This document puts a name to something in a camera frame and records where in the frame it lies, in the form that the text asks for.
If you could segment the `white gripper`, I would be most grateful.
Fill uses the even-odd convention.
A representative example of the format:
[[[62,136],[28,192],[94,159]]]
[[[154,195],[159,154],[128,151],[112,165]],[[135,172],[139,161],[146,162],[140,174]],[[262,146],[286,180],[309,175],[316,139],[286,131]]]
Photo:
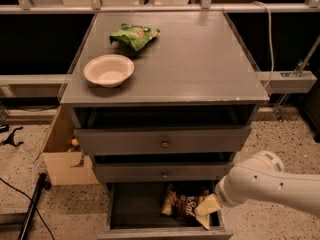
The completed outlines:
[[[224,176],[215,186],[215,194],[208,195],[196,208],[197,216],[202,217],[214,213],[223,206],[232,208],[245,202],[245,198],[236,193],[229,183],[228,177]]]

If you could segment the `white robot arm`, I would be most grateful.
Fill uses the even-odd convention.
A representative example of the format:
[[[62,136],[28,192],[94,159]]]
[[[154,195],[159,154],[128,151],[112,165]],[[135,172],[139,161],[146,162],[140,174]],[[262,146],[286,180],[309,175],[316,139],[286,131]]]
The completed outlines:
[[[282,160],[270,151],[260,151],[235,164],[196,208],[199,217],[222,206],[236,207],[247,200],[277,203],[320,216],[320,176],[284,172]]]

